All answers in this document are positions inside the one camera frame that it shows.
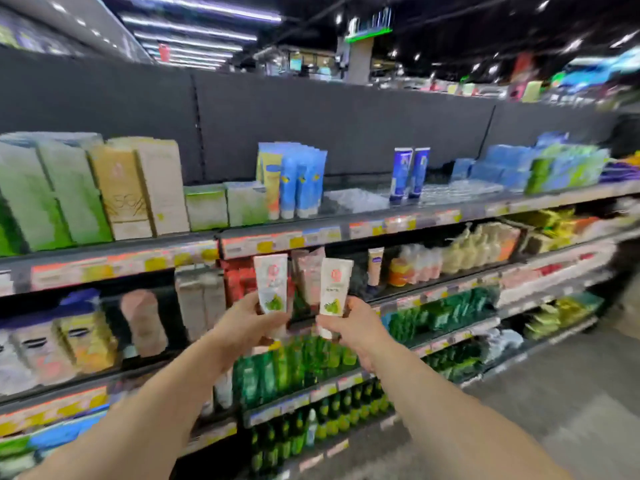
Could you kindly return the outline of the person's left hand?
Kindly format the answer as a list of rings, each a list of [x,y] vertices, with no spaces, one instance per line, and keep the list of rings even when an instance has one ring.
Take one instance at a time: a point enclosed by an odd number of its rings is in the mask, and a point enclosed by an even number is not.
[[[292,316],[292,306],[285,312]],[[256,347],[268,347],[283,340],[258,341],[253,327],[253,318],[262,315],[257,291],[245,295],[229,308],[211,331],[212,346],[220,366],[228,370],[242,355],[246,355]]]

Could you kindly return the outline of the white tube with green print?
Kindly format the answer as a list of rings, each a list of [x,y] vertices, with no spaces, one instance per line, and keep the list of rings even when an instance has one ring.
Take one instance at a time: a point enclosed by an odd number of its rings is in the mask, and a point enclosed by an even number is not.
[[[253,257],[257,279],[259,304],[264,314],[287,310],[287,281],[289,261],[287,254]]]
[[[353,265],[348,259],[323,258],[318,315],[344,316]]]

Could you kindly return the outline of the person's right forearm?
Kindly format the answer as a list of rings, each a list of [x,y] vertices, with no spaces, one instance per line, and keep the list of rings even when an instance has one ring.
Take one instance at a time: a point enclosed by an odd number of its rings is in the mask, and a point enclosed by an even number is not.
[[[367,351],[426,480],[573,480],[535,439],[393,340]]]

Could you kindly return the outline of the person's left forearm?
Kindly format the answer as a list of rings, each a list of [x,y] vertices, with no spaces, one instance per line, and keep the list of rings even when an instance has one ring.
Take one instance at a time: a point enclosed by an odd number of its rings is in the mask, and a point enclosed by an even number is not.
[[[242,354],[217,331],[16,480],[168,480],[215,382]]]

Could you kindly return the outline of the red boxes group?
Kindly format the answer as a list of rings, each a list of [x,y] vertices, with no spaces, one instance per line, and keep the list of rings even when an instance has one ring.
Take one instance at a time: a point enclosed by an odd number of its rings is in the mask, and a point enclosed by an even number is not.
[[[257,290],[257,278],[252,257],[220,260],[225,282],[227,306]]]

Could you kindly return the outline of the price label strip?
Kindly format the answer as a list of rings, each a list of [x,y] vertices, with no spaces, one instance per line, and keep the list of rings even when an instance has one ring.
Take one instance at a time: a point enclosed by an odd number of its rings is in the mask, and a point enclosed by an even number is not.
[[[392,235],[530,210],[640,193],[640,180],[527,196],[501,192],[389,205],[357,214],[114,241],[79,248],[0,257],[0,298],[167,271],[217,259],[252,257]]]

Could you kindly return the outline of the row of dark green bottles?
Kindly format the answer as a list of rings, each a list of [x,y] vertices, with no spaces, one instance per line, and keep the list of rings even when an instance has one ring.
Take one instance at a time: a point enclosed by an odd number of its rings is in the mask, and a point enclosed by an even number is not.
[[[248,475],[258,480],[282,477],[304,455],[320,452],[329,441],[394,411],[378,379],[339,390],[314,403],[281,406],[267,421],[249,428]]]

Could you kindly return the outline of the pink rounded bottle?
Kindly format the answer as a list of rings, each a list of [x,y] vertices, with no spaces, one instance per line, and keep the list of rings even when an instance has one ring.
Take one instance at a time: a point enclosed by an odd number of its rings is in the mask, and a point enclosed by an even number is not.
[[[131,331],[132,345],[142,358],[163,353],[168,338],[159,316],[156,295],[145,289],[124,294],[120,310]]]

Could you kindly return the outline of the light blue tube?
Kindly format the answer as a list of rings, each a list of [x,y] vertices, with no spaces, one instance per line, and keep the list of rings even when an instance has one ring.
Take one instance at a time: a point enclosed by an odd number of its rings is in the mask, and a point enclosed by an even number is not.
[[[296,209],[298,181],[298,156],[286,151],[282,156],[280,169],[280,218],[293,219]]]
[[[316,151],[304,146],[297,159],[296,217],[309,218],[316,208],[315,170]]]
[[[315,163],[314,163],[314,215],[319,213],[323,198],[323,183],[324,183],[324,170],[326,166],[326,158],[328,151],[316,149]]]

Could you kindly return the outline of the yellow orange tube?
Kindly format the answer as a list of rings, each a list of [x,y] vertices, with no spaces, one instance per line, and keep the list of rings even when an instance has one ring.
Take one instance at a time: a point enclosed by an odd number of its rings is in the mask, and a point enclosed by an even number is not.
[[[282,154],[260,147],[257,158],[257,180],[266,189],[266,207],[269,220],[280,218],[280,174]]]

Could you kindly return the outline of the white wrapped packs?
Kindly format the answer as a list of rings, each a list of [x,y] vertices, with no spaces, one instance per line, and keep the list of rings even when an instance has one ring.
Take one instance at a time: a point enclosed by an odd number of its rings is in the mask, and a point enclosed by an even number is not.
[[[486,365],[498,361],[505,353],[519,349],[524,338],[515,330],[491,328],[483,332],[481,342],[481,363]]]

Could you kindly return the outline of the pile of yellow green packets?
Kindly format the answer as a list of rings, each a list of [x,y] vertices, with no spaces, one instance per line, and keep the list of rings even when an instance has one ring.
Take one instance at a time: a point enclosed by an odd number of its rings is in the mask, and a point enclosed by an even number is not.
[[[580,214],[575,207],[532,210],[509,218],[527,228],[524,252],[530,255],[560,250],[587,241],[598,233],[602,223],[600,217]]]

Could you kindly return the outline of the tall green white box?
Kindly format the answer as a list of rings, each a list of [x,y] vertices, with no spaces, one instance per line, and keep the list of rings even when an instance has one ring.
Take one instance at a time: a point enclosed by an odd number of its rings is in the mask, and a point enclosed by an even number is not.
[[[34,148],[0,141],[0,194],[30,251],[73,245],[59,202]]]
[[[41,139],[36,147],[73,243],[111,242],[111,228],[87,151],[77,143],[53,139]]]

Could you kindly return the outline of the green lit overhead sign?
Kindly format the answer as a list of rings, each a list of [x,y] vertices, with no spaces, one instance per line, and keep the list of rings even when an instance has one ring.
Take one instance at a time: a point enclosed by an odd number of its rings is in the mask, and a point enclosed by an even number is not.
[[[385,6],[370,16],[354,16],[349,19],[344,37],[347,43],[356,43],[364,39],[375,38],[393,31],[393,9]]]

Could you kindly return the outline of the stack of purple packets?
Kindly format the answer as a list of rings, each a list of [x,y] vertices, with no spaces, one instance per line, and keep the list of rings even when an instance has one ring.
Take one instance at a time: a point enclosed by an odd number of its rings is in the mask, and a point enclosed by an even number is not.
[[[598,182],[612,184],[634,181],[640,181],[640,167],[625,161],[612,161],[605,165]]]

